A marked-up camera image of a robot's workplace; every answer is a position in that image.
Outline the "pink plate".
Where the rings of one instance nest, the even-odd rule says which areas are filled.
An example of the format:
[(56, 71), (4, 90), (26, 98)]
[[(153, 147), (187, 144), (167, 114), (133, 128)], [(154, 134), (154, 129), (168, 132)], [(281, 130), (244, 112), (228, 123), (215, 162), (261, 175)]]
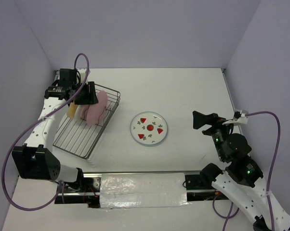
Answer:
[(98, 99), (98, 103), (90, 105), (86, 115), (86, 122), (90, 126), (99, 123), (99, 118), (102, 116), (107, 106), (108, 96), (105, 91), (102, 90), (98, 92), (96, 96)]

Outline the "white strawberry pattern plate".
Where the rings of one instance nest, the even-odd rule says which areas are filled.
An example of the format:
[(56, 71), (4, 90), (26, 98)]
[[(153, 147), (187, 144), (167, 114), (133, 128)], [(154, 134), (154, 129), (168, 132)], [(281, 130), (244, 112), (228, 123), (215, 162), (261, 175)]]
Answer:
[(141, 112), (130, 123), (133, 139), (145, 146), (154, 146), (163, 142), (168, 134), (166, 120), (155, 112)]

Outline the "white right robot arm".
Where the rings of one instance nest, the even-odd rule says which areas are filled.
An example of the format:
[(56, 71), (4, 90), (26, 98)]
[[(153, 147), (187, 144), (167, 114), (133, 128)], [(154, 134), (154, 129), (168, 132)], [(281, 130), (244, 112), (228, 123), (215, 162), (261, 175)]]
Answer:
[(202, 134), (212, 138), (219, 160), (229, 164), (225, 170), (213, 163), (205, 166), (200, 172), (201, 185), (225, 195), (245, 214), (255, 231), (290, 231), (290, 215), (270, 190), (274, 165), (265, 178), (250, 156), (252, 148), (245, 136), (233, 132), (235, 126), (247, 124), (251, 115), (236, 111), (233, 119), (226, 119), (216, 113), (193, 111), (193, 128), (208, 125)]

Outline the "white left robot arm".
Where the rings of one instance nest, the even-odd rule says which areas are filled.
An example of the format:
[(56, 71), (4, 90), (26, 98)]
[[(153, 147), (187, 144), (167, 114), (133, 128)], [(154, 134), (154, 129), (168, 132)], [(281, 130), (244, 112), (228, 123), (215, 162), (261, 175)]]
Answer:
[(63, 116), (81, 120), (88, 118), (88, 109), (100, 109), (94, 82), (81, 82), (85, 76), (76, 68), (60, 69), (59, 79), (46, 89), (38, 124), (23, 145), (12, 149), (21, 178), (64, 183), (75, 192), (84, 189), (83, 171), (61, 164), (53, 154), (53, 142)]

